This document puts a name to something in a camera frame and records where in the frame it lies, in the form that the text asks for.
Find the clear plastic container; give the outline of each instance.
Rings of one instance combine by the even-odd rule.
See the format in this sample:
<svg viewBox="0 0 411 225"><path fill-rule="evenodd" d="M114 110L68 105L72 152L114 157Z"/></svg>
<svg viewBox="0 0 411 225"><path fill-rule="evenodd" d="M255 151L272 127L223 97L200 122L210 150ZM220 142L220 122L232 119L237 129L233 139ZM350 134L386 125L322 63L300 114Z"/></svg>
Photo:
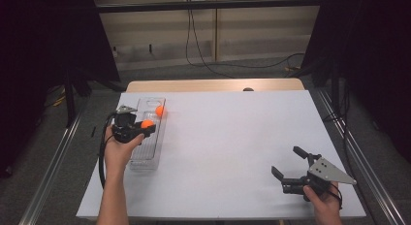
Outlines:
<svg viewBox="0 0 411 225"><path fill-rule="evenodd" d="M150 119L156 125L156 130L145 138L141 145L134 150L129 162L131 170L157 170L160 162L161 144L166 128L167 113L165 98L141 98L137 105L136 121ZM163 107L162 114L158 115L156 109Z"/></svg>

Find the metal frame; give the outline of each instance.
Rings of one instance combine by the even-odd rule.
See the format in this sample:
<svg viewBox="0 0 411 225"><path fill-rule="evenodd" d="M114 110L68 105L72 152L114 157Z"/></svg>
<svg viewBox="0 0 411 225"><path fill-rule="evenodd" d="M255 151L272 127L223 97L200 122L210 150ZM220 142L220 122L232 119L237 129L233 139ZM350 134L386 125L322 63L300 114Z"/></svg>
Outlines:
<svg viewBox="0 0 411 225"><path fill-rule="evenodd" d="M64 156L66 155L67 150L70 147L73 136L76 134L77 128L79 126L79 121L83 115L88 98L81 101L79 113L74 119L70 127L66 128L63 138L58 145L54 156L51 159L51 162L46 170L45 175L43 176L42 182L38 186L36 193L34 194L30 204L24 212L24 215L21 217L19 225L34 225L37 222L37 219L43 209L43 205L46 202L48 193L51 190L52 184L57 177L60 166L63 162Z"/></svg>
<svg viewBox="0 0 411 225"><path fill-rule="evenodd" d="M303 7L320 6L323 4L338 4L348 0L234 0L234 1L192 1L148 4L108 4L96 7L50 7L47 11L58 13L132 13L177 10L208 10L208 9L243 9L269 7Z"/></svg>
<svg viewBox="0 0 411 225"><path fill-rule="evenodd" d="M334 114L334 110L332 108L332 99L330 98L330 95L324 89L318 90L318 93L328 113ZM344 137L344 127L345 127L344 121L342 119L337 119L335 115L333 115L332 118L334 118L334 125L336 129L341 135L341 138L343 138ZM381 209L383 210L388 220L390 221L390 224L405 225L406 222L402 218L393 198L390 196L390 194L385 189L384 185L381 183L378 176L372 170L360 146L357 144L356 140L354 139L353 135L348 129L346 131L346 134L347 134L346 135L347 136L347 149L349 150L350 154L353 156L357 166L359 167L361 173L363 174L378 204L380 205Z"/></svg>

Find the black cable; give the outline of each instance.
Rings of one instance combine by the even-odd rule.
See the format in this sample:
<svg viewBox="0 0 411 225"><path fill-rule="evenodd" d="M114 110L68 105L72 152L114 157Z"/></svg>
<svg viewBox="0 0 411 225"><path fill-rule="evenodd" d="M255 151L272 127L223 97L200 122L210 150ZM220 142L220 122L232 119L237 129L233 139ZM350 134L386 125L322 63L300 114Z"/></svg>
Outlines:
<svg viewBox="0 0 411 225"><path fill-rule="evenodd" d="M287 70L287 74L284 76L284 78L287 78L290 75L290 72L291 72L290 61L288 61L289 58L286 58L286 59L287 59L287 68L288 68L288 70Z"/></svg>
<svg viewBox="0 0 411 225"><path fill-rule="evenodd" d="M342 193L341 193L341 191L339 191L339 189L338 189L337 186L335 186L335 185L333 185L333 184L331 184L331 186L334 187L334 188L336 189L336 191L338 191L338 196L335 195L334 193L332 193L330 190L327 190L327 192L328 192L331 196L335 197L336 200L338 200L338 202L339 202L339 209L342 209Z"/></svg>
<svg viewBox="0 0 411 225"><path fill-rule="evenodd" d="M194 35L195 35L195 38L196 38L197 49L198 49L199 54L200 54L200 57L202 58L202 61L203 61L203 64L202 64L202 65L194 64L194 63L190 62L190 59L188 58L188 42L189 42L189 40L190 40L191 23L193 23L193 32L194 32ZM204 61L204 59L203 59L203 56L202 56L202 53L201 53L201 51L200 51L200 47L199 47L199 41L198 41L198 38L197 38L196 27L195 27L195 24L194 24L193 11L191 11L191 10L188 11L188 34L187 34L187 42L186 42L186 44L185 44L185 57L186 57L186 59L187 59L187 62L188 62L191 66L194 66L194 67L204 67L204 66L206 66L206 67L208 67L208 69L209 69L209 66L229 66L229 67L239 67L239 68L264 69L264 68L270 68L270 67L278 66L278 65L280 65L281 63L286 62L286 61L288 62L290 58L292 58L292 57L294 57L294 56L297 56L297 55L304 55L304 53L294 53L294 54L291 54L291 55L287 56L285 59L283 59L283 60L281 60L281 61L279 61L279 62L276 62L276 63L274 63L274 64L270 64L270 65L266 65L266 66L246 66L246 65L237 65L237 64L232 64L232 63L205 63L205 61ZM217 73L217 72L215 72L215 71L213 71L213 70L211 70L211 69L209 69L209 70L210 70L212 73L215 73L215 74L218 74L218 75L223 75L224 77L232 78L231 76Z"/></svg>
<svg viewBox="0 0 411 225"><path fill-rule="evenodd" d="M329 114L327 117L329 117L329 116L334 116L334 118L333 118L333 119L330 119L330 120L339 120L339 119L342 119L342 120L344 121L344 128L343 128L343 132L342 132L342 133L343 133L343 134L342 134L342 149L344 150L344 155L345 155L345 158L346 158L346 160L347 160L349 175L350 175L352 178L357 178L356 175L355 175L355 172L353 171L352 163L351 163L351 160L350 160L350 158L349 158L348 148L347 148L347 140L348 140L348 136L347 136L347 134L348 134L348 112L349 112L349 109L350 109L350 106L351 106L351 103L350 103L350 88L349 88L349 85L348 85L347 80L346 80L345 83L344 83L344 96L343 96L343 99L342 99L342 102L341 102L340 107L342 108L342 106L344 107L344 108L343 108L343 109L344 109L344 113L343 113L340 117L337 117L334 112L332 112L331 114ZM367 209L368 209L368 211L369 211L369 214L370 214L370 217L371 217L372 221L374 222L374 224L378 224L378 223L376 222L376 220L375 220L374 214L372 213L372 211L371 211L371 209L370 209L370 207L369 207L368 201L367 201L366 198L364 197L364 193L363 193L363 190L362 190L361 187L360 187L360 184L357 183L355 186L357 186L360 194L361 194L361 195L363 196L363 198L364 198L365 206L367 207Z"/></svg>
<svg viewBox="0 0 411 225"><path fill-rule="evenodd" d="M214 73L214 74L217 74L217 75L220 75L220 76L223 76L223 77L226 77L226 78L234 79L234 77L232 77L232 76L229 76L229 75L226 75L226 74L223 74L223 73L215 72L215 71L213 71L211 68L208 67L208 65L206 64L205 60L203 59L202 51L200 50L200 46L199 46L199 41L198 41L198 39L197 39L196 26L195 26L195 24L194 24L194 16L193 16L193 11L192 11L192 10L189 10L189 11L188 11L188 22L189 22L189 24L188 24L188 34L190 34L191 23L193 23L193 32L194 32L194 36L195 36L195 38L196 38L197 49L198 49L198 51L199 51L199 54L200 54L200 57L201 57L201 59L202 59L202 62L203 62L203 64L204 64L204 66L207 67L208 70L209 70L210 72ZM191 62L188 60L188 56L187 56L187 46L188 46L189 38L190 38L190 35L187 36L187 43L186 43L186 45L185 45L185 56L186 56L187 61L188 61L188 63L189 63L190 65L199 67L199 65L195 65L195 64L191 63Z"/></svg>
<svg viewBox="0 0 411 225"><path fill-rule="evenodd" d="M106 145L109 139L112 137L110 136L108 139L105 140L106 136L106 130L107 127L109 126L109 122L111 119L115 116L115 112L112 112L109 114L109 116L106 119L106 122L103 126L103 134L102 134L102 139L100 141L100 151L99 151L99 176L100 176L100 182L102 183L102 187L104 188L104 185L106 183L106 176L104 174L104 154L106 150Z"/></svg>

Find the white table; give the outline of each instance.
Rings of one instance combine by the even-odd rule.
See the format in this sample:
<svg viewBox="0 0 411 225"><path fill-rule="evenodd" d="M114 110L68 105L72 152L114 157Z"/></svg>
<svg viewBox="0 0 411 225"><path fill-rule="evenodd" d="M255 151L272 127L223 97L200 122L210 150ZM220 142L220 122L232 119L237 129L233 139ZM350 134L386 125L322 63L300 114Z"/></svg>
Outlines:
<svg viewBox="0 0 411 225"><path fill-rule="evenodd" d="M128 214L156 220L299 219L313 217L300 195L283 194L285 177L306 175L298 145L341 170L308 91L123 93L119 105L166 98L167 126L157 171L125 172ZM340 184L341 216L365 216L352 185ZM96 168L78 217L96 219L102 187Z"/></svg>

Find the white wall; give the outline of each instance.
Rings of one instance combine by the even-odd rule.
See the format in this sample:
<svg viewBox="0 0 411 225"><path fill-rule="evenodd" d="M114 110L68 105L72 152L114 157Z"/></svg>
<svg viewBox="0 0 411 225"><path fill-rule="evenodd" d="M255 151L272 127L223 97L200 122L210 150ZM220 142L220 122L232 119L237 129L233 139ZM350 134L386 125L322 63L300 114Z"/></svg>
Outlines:
<svg viewBox="0 0 411 225"><path fill-rule="evenodd" d="M182 0L95 0L96 5ZM304 52L318 7L193 11L207 61L286 56ZM119 70L186 64L188 12L101 14L109 42L118 49ZM194 33L189 56L199 62Z"/></svg>

